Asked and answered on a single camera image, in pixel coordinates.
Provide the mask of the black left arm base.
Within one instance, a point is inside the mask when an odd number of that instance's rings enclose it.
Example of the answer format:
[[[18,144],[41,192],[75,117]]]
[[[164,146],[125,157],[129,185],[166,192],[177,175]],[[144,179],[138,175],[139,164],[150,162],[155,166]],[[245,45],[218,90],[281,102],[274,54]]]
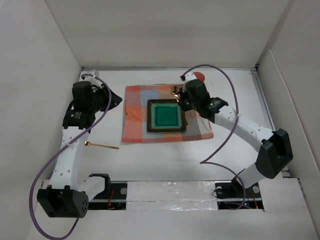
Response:
[[[128,183],[115,181],[111,182],[109,192],[101,192],[88,204],[88,209],[120,211],[127,208]]]

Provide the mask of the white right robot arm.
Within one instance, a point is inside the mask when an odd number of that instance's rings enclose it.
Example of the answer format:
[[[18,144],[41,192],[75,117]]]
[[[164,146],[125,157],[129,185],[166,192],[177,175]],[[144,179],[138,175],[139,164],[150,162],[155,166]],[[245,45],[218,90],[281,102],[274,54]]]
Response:
[[[202,118],[230,130],[257,151],[256,161],[233,179],[231,191],[235,196],[243,197],[252,185],[263,179],[274,179],[293,159],[290,137],[285,130],[275,131],[240,115],[226,101],[210,97],[201,80],[186,81],[179,98],[183,110],[197,111]]]

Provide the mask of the coral plastic cup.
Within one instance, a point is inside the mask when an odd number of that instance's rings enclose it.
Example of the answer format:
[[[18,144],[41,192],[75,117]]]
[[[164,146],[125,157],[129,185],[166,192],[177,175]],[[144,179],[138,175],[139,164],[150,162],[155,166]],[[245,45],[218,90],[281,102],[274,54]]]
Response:
[[[205,75],[203,73],[201,73],[201,72],[195,71],[195,72],[193,72],[193,74],[195,75],[196,79],[198,79],[198,80],[200,80],[202,82],[204,82],[205,79],[206,79]]]

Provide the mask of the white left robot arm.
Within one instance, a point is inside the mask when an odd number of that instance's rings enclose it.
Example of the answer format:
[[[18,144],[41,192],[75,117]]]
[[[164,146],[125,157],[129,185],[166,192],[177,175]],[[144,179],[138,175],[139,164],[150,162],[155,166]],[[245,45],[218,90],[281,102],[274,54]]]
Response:
[[[37,192],[37,201],[50,218],[83,218],[91,200],[97,195],[107,198],[112,192],[108,174],[92,173],[80,183],[78,173],[83,148],[98,123],[96,113],[115,108],[122,98],[96,79],[74,83],[72,97],[62,123],[62,152],[55,157],[48,186]]]

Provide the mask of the orange grey checkered cloth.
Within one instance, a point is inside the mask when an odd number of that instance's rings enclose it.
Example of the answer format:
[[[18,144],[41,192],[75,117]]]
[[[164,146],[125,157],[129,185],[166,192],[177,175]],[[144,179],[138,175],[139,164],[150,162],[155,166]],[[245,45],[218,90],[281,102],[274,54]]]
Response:
[[[182,84],[132,85],[125,88],[123,143],[165,143],[208,140],[214,133],[195,110],[183,112],[173,89]]]

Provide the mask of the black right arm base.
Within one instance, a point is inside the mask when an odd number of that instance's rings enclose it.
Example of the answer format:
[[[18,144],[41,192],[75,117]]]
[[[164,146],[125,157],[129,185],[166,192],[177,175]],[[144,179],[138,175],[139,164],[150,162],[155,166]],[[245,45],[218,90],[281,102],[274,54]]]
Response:
[[[211,195],[217,199],[219,210],[263,210],[263,201],[259,183],[256,182],[245,189],[233,180],[218,180],[214,182]]]

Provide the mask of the green square ceramic plate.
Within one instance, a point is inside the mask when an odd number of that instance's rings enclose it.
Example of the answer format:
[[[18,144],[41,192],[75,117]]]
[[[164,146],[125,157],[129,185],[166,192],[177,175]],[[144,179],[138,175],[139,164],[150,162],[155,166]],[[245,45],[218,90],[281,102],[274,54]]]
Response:
[[[184,133],[185,114],[175,99],[147,101],[146,130],[148,133]]]

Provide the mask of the gold spoon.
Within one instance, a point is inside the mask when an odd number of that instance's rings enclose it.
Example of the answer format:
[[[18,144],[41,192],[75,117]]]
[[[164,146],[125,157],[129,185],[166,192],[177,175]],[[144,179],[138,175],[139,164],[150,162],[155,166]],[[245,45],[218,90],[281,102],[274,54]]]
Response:
[[[171,95],[173,96],[173,98],[179,103],[180,100],[179,100],[179,92],[178,92],[177,86],[175,86],[175,85],[172,86],[172,87],[170,88],[170,93],[171,93]],[[188,121],[187,121],[186,118],[184,118],[184,122],[185,122],[186,127],[189,128],[190,125],[189,125],[189,123],[188,123]]]

